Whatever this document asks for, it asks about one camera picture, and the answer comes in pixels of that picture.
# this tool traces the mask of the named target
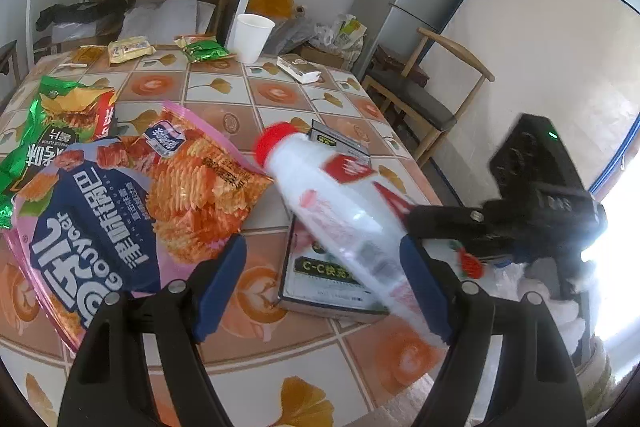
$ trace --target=red bottle cap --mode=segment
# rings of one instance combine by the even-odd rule
[[[255,160],[258,165],[264,168],[264,163],[267,161],[267,156],[269,156],[271,150],[281,140],[297,132],[299,131],[289,122],[278,122],[268,126],[254,146]]]

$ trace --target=yellow plastic bag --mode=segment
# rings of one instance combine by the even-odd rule
[[[248,13],[262,15],[269,19],[289,19],[293,16],[293,0],[249,0]]]

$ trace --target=patterned tablecloth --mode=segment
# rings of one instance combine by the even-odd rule
[[[105,54],[82,73],[55,70],[69,54],[43,58],[0,116],[2,158],[16,147],[40,77],[52,74],[87,86],[114,87],[119,93],[119,134],[137,135],[159,112],[162,100],[175,100],[226,133],[248,157],[265,126],[290,121],[306,130],[316,119],[366,145],[372,167],[417,203],[440,203],[349,73],[322,68],[319,82],[300,86],[275,67],[273,58],[261,57],[245,67],[234,60],[190,66],[177,48],[158,48],[152,57],[114,68]],[[163,57],[161,62],[155,60]],[[269,307],[276,295],[289,223],[282,199],[271,187],[244,224],[245,298],[232,298],[221,327],[200,352],[235,425],[340,427],[407,388],[440,353],[395,317],[360,325]],[[0,305],[0,356],[34,409],[53,426],[72,356],[44,313],[34,315],[33,291],[4,241]],[[145,348],[160,416],[168,425],[178,425],[153,336],[145,337]]]

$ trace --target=green snack packet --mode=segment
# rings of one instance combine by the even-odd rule
[[[11,228],[12,198],[76,142],[107,136],[115,92],[43,76],[27,120],[15,129],[18,147],[0,164],[0,229]]]
[[[197,41],[187,45],[184,49],[189,62],[203,62],[204,60],[220,60],[227,58],[231,53],[216,41]]]

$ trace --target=plastic bottle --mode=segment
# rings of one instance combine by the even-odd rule
[[[403,216],[415,203],[352,156],[309,141],[289,123],[264,130],[255,158],[275,179],[286,204],[356,279],[428,343],[428,330],[399,258]]]

